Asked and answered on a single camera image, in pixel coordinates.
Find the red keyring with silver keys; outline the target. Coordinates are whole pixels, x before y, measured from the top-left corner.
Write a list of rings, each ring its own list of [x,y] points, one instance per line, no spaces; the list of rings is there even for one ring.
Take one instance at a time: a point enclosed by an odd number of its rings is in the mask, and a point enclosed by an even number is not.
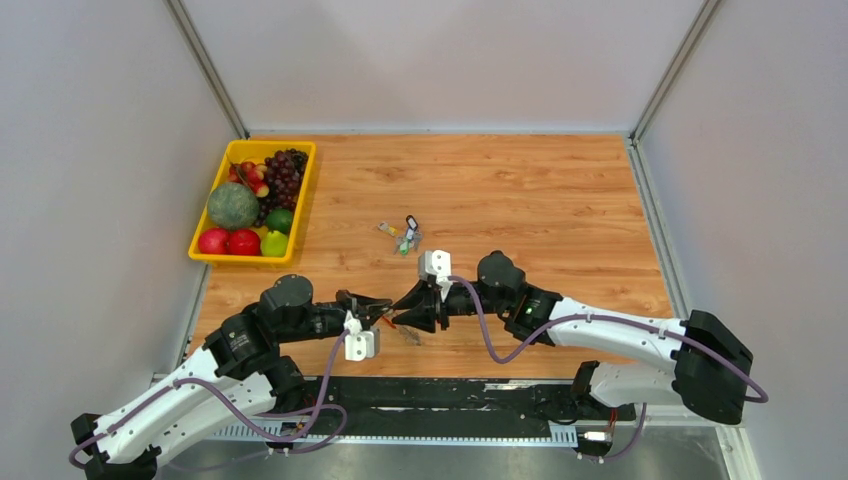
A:
[[[417,331],[407,326],[394,324],[392,322],[393,316],[391,314],[383,315],[381,319],[390,328],[390,330],[397,333],[406,344],[411,346],[422,345],[422,340]]]

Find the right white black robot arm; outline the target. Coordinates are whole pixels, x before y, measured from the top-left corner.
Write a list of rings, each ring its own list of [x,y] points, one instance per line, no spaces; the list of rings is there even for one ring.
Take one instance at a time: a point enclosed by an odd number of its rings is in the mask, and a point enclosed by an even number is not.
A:
[[[393,306],[396,325],[434,333],[454,316],[474,316],[490,356],[500,364],[536,343],[627,358],[625,364],[580,365],[570,393],[584,417],[630,404],[681,405],[706,420],[737,425],[746,404],[769,400],[750,376],[752,352],[710,312],[661,318],[593,307],[530,284],[525,271],[499,250],[479,261],[474,281],[453,274],[451,256],[442,250],[423,253],[418,271],[417,284]],[[489,315],[520,340],[516,353],[496,353]]]

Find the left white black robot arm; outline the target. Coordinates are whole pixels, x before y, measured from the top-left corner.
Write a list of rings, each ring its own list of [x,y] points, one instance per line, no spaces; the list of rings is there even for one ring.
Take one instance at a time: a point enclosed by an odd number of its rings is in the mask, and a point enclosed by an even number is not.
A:
[[[77,417],[70,464],[89,479],[152,479],[187,447],[234,421],[272,444],[284,440],[253,416],[278,410],[305,415],[313,425],[327,387],[321,385],[307,404],[304,376],[281,354],[281,344],[332,338],[333,355],[343,351],[349,360],[364,360],[376,352],[374,324],[392,306],[389,299],[347,290],[315,302],[313,293],[304,276],[280,277],[136,399],[109,414]]]

